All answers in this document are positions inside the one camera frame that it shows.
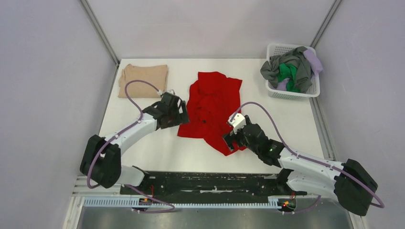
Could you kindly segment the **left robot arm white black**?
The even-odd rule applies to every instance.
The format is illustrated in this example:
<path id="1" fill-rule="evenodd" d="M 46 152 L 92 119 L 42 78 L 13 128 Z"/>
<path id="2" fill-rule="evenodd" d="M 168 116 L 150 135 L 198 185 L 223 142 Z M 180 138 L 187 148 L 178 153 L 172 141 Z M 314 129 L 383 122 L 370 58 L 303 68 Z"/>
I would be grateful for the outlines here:
<path id="1" fill-rule="evenodd" d="M 107 136 L 89 138 L 79 167 L 90 188 L 110 188 L 115 184 L 131 185 L 138 194 L 149 191 L 150 181 L 142 169 L 121 164 L 123 154 L 143 137 L 159 129 L 188 123 L 186 102 L 171 92 L 164 92 L 161 100 L 141 110 L 133 123 Z"/>

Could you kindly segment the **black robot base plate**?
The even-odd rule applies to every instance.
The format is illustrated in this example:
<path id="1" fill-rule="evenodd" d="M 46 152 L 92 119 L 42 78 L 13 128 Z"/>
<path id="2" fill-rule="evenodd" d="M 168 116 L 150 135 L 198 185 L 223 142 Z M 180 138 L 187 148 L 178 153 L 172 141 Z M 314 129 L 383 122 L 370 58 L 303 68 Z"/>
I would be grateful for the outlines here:
<path id="1" fill-rule="evenodd" d="M 172 204 L 266 203 L 291 196 L 285 175 L 148 171 L 138 190 Z"/>

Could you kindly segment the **red t shirt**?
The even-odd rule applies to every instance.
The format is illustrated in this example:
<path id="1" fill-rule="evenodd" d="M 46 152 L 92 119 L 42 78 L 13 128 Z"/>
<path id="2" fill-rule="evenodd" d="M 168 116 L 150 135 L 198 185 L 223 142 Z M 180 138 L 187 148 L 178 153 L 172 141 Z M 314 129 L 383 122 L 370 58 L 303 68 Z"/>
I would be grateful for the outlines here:
<path id="1" fill-rule="evenodd" d="M 190 86 L 186 105 L 190 122 L 180 125 L 177 136 L 202 138 L 225 156 L 245 150 L 236 143 L 231 150 L 223 139 L 232 130 L 227 123 L 229 117 L 241 105 L 242 82 L 220 72 L 199 72 L 198 80 Z"/>

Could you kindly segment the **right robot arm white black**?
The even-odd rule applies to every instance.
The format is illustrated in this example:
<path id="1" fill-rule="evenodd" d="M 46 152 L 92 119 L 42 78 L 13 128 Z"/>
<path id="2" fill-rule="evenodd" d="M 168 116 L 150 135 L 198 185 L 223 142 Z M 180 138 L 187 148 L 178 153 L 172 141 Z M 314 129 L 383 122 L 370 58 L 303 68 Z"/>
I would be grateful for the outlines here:
<path id="1" fill-rule="evenodd" d="M 276 179 L 280 194 L 297 191 L 331 198 L 347 211 L 366 216 L 378 185 L 358 161 L 329 161 L 292 149 L 268 138 L 247 115 L 233 114 L 227 122 L 231 131 L 223 139 L 231 150 L 246 147 L 264 164 L 281 169 Z"/>

